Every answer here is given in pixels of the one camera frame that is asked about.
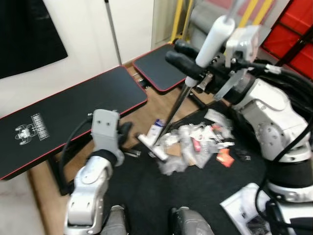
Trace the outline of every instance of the red trim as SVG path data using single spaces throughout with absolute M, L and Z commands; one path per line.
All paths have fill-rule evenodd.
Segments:
M 126 68 L 125 66 L 117 66 L 117 67 L 124 67 L 124 68 L 126 69 L 127 73 L 130 75 L 130 77 L 132 77 L 133 80 L 135 81 L 134 77 L 129 73 L 129 71 L 127 70 L 127 68 Z M 136 81 L 135 81 L 135 83 L 146 93 L 146 91 L 145 91 Z M 124 114 L 124 113 L 126 113 L 126 112 L 128 112 L 128 111 L 130 111 L 130 110 L 132 110 L 132 109 L 134 109 L 134 108 L 136 108 L 137 106 L 140 106 L 140 105 L 146 103 L 147 101 L 148 101 L 148 97 L 147 97 L 144 101 L 142 101 L 142 102 L 140 102 L 139 104 L 137 104 L 137 105 L 135 105 L 135 106 L 133 106 L 133 107 L 131 107 L 131 108 L 129 108 L 129 109 L 127 109 L 127 110 L 121 112 L 120 114 L 122 115 L 122 114 Z M 87 133 L 90 132 L 90 131 L 91 131 L 91 129 L 88 130 L 88 131 L 86 131 L 86 132 L 84 132 L 84 133 L 82 133 L 82 134 L 80 134 L 80 135 L 78 135 L 78 136 L 76 136 L 75 138 L 71 139 L 71 141 L 73 141 L 73 140 L 75 140 L 75 139 L 77 139 L 77 138 L 79 138 L 79 137 L 81 137 L 81 136 L 87 134 Z M 23 169 L 23 168 L 26 167 L 27 165 L 29 165 L 29 164 L 31 164 L 32 162 L 34 162 L 34 161 L 36 161 L 36 160 L 38 160 L 38 159 L 44 157 L 45 155 L 47 155 L 47 154 L 49 154 L 49 153 L 51 153 L 51 152 L 53 152 L 53 151 L 55 151 L 55 150 L 57 150 L 57 149 L 63 147 L 65 144 L 66 144 L 66 143 L 63 143 L 63 144 L 59 145 L 58 147 L 55 147 L 54 149 L 50 150 L 49 152 L 46 152 L 45 154 L 43 154 L 43 155 L 41 155 L 41 156 L 39 156 L 39 157 L 33 159 L 32 161 L 28 162 L 27 164 L 25 164 L 25 165 L 23 165 L 23 166 L 21 166 L 21 167 L 15 169 L 14 171 L 12 171 L 12 172 L 9 173 L 9 174 L 3 176 L 2 178 L 0 178 L 0 180 L 2 180 L 2 179 L 4 179 L 4 178 L 8 177 L 9 175 L 13 174 L 14 172 L 16 172 L 16 171 L 18 171 L 18 170 Z
M 144 78 L 147 79 L 147 80 L 153 85 L 153 87 L 154 87 L 155 89 L 157 89 L 159 92 L 167 92 L 167 91 L 169 91 L 170 89 L 172 89 L 172 88 L 174 88 L 175 86 L 177 86 L 179 83 L 183 82 L 183 81 L 185 80 L 185 78 L 182 79 L 181 81 L 175 83 L 173 86 L 171 86 L 171 87 L 169 87 L 169 88 L 167 88 L 167 89 L 165 89 L 165 90 L 162 90 L 161 88 L 159 88 L 159 87 L 153 82 L 153 80 L 152 80 L 151 78 L 149 78 L 140 68 L 138 68 L 138 67 L 135 65 L 135 62 L 136 62 L 136 60 L 140 59 L 141 57 L 144 57 L 145 55 L 147 55 L 147 54 L 149 54 L 149 53 L 151 53 L 151 52 L 153 52 L 153 51 L 155 51 L 155 50 L 158 50 L 159 48 L 164 47 L 164 46 L 166 46 L 166 45 L 168 45 L 168 44 L 169 44 L 169 43 L 164 44 L 164 45 L 161 45 L 161 46 L 159 46 L 158 48 L 156 48 L 156 49 L 154 49 L 154 50 L 151 50 L 151 51 L 149 51 L 149 52 L 147 52 L 147 53 L 145 53 L 145 54 L 143 54 L 143 55 L 140 55 L 139 57 L 135 58 L 135 59 L 133 60 L 133 63 L 132 63 L 133 66 L 135 67 L 135 69 L 138 70 L 139 73 L 140 73 L 142 76 L 144 76 Z

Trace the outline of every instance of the bench logo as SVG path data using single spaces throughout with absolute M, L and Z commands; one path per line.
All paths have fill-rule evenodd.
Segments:
M 21 140 L 20 145 L 31 142 L 32 138 L 36 135 L 38 135 L 40 141 L 49 137 L 49 133 L 40 114 L 32 115 L 31 119 L 33 120 L 32 124 L 23 124 L 15 128 L 18 131 L 15 139 Z

